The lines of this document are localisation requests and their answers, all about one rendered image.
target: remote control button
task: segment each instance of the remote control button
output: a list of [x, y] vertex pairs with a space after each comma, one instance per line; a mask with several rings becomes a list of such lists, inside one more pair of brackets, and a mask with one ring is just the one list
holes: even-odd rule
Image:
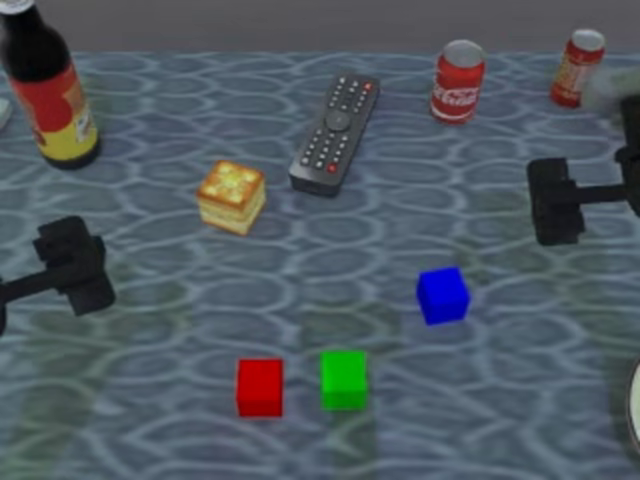
[[334, 132], [342, 132], [349, 128], [351, 120], [349, 115], [342, 112], [331, 112], [324, 119], [325, 124], [329, 130]]

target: table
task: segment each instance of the table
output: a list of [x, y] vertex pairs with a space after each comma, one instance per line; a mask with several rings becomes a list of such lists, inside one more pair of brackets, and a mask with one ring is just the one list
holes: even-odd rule
[[[543, 248], [529, 219], [533, 158], [569, 157], [580, 183], [619, 178], [621, 131], [547, 101], [555, 55], [492, 55], [462, 128], [426, 114], [430, 56], [76, 61], [104, 155], [55, 171], [14, 117], [0, 135], [1, 273], [38, 270], [38, 225], [81, 214], [104, 236], [119, 301], [81, 319], [54, 293], [11, 305], [0, 477], [638, 478], [622, 413], [640, 355], [640, 222], [624, 205], [587, 207], [580, 245]], [[288, 163], [341, 68], [383, 83], [359, 156], [338, 198], [293, 193]], [[217, 158], [267, 176], [246, 238], [199, 219], [194, 192]], [[465, 274], [470, 315], [427, 328], [417, 275], [448, 265]], [[317, 357], [332, 347], [369, 352], [366, 412], [320, 408]], [[242, 356], [285, 359], [281, 420], [236, 418]]]

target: dark glass bottle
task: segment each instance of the dark glass bottle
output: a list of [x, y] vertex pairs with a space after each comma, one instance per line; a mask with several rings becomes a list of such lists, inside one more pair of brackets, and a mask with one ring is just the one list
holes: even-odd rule
[[0, 18], [0, 60], [40, 153], [63, 170], [92, 163], [100, 135], [66, 42], [43, 22], [34, 0], [0, 0]]

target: red soda can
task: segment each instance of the red soda can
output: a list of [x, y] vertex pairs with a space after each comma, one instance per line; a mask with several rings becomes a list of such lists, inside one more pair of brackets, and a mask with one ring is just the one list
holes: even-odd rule
[[563, 107], [577, 108], [589, 76], [604, 57], [604, 35], [595, 30], [573, 32], [551, 87], [551, 99]]
[[448, 43], [438, 59], [431, 92], [431, 114], [441, 122], [466, 123], [478, 104], [484, 78], [485, 53], [469, 40]]

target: red cube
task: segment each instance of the red cube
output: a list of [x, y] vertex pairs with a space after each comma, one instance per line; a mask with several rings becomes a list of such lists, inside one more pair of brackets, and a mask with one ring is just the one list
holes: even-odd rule
[[279, 358], [241, 358], [236, 372], [236, 406], [241, 417], [281, 417], [284, 362]]

